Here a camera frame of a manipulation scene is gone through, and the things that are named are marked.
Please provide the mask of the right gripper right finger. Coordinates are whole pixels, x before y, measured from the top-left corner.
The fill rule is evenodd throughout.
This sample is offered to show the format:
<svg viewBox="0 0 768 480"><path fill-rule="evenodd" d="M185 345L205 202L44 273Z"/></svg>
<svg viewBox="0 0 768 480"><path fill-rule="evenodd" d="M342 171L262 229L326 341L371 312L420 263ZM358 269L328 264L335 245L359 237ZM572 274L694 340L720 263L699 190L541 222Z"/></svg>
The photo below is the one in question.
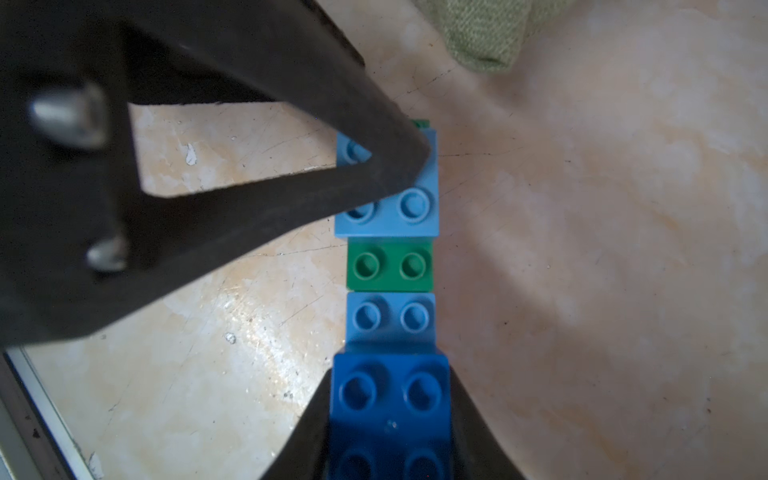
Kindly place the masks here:
<svg viewBox="0 0 768 480"><path fill-rule="evenodd" d="M450 368L453 478L525 480L502 449L478 407Z"/></svg>

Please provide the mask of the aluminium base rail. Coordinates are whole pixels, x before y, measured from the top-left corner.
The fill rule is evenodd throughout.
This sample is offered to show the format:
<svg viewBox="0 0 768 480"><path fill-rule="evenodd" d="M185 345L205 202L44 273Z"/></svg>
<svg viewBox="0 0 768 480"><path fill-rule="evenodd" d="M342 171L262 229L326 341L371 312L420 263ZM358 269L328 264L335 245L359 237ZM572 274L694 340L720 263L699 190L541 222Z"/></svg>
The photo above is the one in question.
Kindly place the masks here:
<svg viewBox="0 0 768 480"><path fill-rule="evenodd" d="M1 352L1 477L101 479L73 439L27 352Z"/></svg>

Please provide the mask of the light blue 2x4 brick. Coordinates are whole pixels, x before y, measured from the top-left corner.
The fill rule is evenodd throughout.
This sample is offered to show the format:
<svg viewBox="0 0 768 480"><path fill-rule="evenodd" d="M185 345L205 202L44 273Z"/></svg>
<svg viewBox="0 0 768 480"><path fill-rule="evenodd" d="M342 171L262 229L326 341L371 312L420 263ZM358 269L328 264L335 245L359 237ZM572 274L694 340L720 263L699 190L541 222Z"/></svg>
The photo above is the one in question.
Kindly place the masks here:
<svg viewBox="0 0 768 480"><path fill-rule="evenodd" d="M433 293L350 292L346 307L348 349L398 350L437 344Z"/></svg>

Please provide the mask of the green 2x4 lego brick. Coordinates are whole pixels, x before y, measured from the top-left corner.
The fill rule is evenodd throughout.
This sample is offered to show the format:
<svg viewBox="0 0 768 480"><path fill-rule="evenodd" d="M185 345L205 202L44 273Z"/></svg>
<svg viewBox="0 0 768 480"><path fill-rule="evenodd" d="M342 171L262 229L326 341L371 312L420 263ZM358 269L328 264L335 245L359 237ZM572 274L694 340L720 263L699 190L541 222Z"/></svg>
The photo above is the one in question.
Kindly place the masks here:
<svg viewBox="0 0 768 480"><path fill-rule="evenodd" d="M347 288L365 292L432 291L436 237L342 238L348 247Z"/></svg>

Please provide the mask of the light blue 2x2 brick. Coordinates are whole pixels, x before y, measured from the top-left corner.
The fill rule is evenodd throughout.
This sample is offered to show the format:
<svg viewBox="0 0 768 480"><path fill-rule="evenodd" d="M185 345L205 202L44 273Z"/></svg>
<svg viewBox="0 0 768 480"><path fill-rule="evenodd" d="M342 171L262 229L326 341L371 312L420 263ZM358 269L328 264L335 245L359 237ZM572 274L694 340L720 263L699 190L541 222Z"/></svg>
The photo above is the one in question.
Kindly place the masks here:
<svg viewBox="0 0 768 480"><path fill-rule="evenodd" d="M412 186L335 216L338 238L430 238L439 235L437 132L417 120L431 153Z"/></svg>

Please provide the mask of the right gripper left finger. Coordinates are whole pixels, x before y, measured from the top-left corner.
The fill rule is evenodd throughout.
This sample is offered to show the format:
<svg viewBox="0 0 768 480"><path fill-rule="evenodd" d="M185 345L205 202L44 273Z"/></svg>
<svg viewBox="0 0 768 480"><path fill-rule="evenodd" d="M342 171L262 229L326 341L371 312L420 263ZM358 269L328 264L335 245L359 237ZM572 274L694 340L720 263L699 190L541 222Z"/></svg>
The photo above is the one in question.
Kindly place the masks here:
<svg viewBox="0 0 768 480"><path fill-rule="evenodd" d="M331 370L327 370L262 480L327 478L331 384Z"/></svg>

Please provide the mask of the green square cushion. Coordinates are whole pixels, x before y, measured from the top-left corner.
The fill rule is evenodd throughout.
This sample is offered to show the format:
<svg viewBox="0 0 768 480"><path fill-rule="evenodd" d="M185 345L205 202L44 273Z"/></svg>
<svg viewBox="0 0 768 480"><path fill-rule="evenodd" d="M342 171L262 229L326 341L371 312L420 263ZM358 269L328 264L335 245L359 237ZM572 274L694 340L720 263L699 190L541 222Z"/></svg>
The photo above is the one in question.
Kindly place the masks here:
<svg viewBox="0 0 768 480"><path fill-rule="evenodd" d="M449 54L478 73L511 69L526 43L564 14L569 0L422 0L414 3Z"/></svg>

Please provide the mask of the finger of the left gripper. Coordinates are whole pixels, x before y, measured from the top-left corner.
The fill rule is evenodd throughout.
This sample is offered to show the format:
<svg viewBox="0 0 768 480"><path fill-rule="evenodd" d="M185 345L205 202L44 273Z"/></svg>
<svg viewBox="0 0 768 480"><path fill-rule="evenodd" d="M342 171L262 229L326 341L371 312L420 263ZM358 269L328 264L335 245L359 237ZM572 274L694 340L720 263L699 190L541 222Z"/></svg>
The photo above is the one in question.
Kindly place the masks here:
<svg viewBox="0 0 768 480"><path fill-rule="evenodd" d="M370 153L212 185L135 106L285 102ZM431 149L315 1L1 5L1 344L83 337L283 234L407 188Z"/></svg>

